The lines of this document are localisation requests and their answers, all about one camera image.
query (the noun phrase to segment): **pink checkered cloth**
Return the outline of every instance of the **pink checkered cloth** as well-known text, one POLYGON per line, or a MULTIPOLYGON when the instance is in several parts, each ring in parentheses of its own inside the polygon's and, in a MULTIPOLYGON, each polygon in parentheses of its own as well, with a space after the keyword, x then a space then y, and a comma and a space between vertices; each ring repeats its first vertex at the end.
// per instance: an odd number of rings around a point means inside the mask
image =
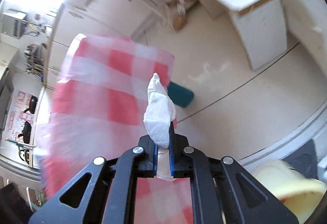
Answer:
MULTIPOLYGON (((147 134, 147 87, 158 73, 170 82, 175 57, 124 38, 79 34, 56 84, 45 161, 47 194, 53 196, 95 157, 119 157, 147 134)), ((135 224, 193 223, 188 179, 138 180, 135 224)))

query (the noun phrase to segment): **floor grout line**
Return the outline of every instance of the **floor grout line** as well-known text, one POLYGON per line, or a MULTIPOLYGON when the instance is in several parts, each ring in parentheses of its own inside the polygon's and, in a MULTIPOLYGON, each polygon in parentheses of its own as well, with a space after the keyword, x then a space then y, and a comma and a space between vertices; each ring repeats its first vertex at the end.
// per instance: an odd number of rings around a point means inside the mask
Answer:
POLYGON ((143 32, 144 32, 144 36, 145 36, 145 42, 147 43, 147 46, 149 47, 148 39, 147 39, 147 34, 146 34, 145 30, 143 32))
POLYGON ((263 72, 265 72, 267 69, 271 68, 274 64, 276 64, 280 59, 282 59, 285 55, 287 55, 291 50, 293 50, 296 46, 298 46, 300 44, 300 42, 298 42, 297 44, 295 44, 291 49, 289 49, 286 53, 284 53, 281 57, 279 57, 274 63, 272 63, 270 66, 268 66, 266 69, 262 70, 259 74, 257 74, 256 76, 254 76, 253 78, 249 79, 248 81, 246 81, 245 83, 243 83, 241 86, 239 86, 238 88, 232 90, 230 93, 226 94, 225 96, 221 97, 220 99, 214 101, 213 103, 209 104, 208 106, 204 107, 201 110, 198 110, 197 112, 191 114, 190 116, 185 117, 184 119, 178 121, 177 123, 180 123, 182 121, 185 121, 186 119, 198 114, 199 112, 205 110, 206 108, 214 105, 215 103, 219 102, 220 100, 226 98, 228 95, 232 94, 233 92, 239 90, 240 88, 244 87, 246 84, 248 84, 250 81, 252 81, 253 79, 255 79, 257 76, 261 75, 263 72))

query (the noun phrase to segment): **kitchen counter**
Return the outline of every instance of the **kitchen counter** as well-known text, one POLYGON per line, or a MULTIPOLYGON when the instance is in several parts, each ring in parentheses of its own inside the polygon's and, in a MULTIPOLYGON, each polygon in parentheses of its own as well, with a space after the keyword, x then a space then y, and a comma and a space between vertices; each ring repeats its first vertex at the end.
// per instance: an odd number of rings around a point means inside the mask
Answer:
POLYGON ((17 52, 17 48, 4 42, 0 42, 0 79, 17 52))

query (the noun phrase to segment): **white tissue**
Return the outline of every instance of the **white tissue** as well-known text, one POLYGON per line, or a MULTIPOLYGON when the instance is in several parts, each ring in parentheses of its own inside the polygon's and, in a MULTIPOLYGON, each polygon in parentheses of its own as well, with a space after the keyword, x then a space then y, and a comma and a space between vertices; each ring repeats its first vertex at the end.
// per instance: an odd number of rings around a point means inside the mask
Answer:
POLYGON ((173 181, 169 166, 169 127, 176 117, 174 103, 160 83, 157 73, 153 74, 148 86, 148 107, 144 114, 144 125, 151 139, 159 146, 157 177, 173 181))
POLYGON ((148 135, 160 148, 169 147, 169 127, 175 116, 174 103, 161 85, 158 74, 154 73, 148 86, 148 107, 143 122, 148 135))

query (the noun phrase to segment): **cabinet door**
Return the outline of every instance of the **cabinet door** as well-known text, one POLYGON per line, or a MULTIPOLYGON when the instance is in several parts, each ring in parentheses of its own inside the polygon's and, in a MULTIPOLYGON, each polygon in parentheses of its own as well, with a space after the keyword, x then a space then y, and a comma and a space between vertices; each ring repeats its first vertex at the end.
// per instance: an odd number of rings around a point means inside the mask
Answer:
POLYGON ((98 34, 106 36, 122 36, 105 24, 77 11, 66 7, 61 17, 53 41, 70 46, 79 34, 98 34))
POLYGON ((127 37, 147 20, 151 10, 141 0, 92 0, 83 10, 72 3, 75 11, 81 11, 127 37))
POLYGON ((52 42, 49 67, 60 71, 63 60, 65 59, 68 47, 57 42, 52 42))
POLYGON ((46 78, 46 86, 55 89, 59 71, 48 68, 48 76, 46 78))

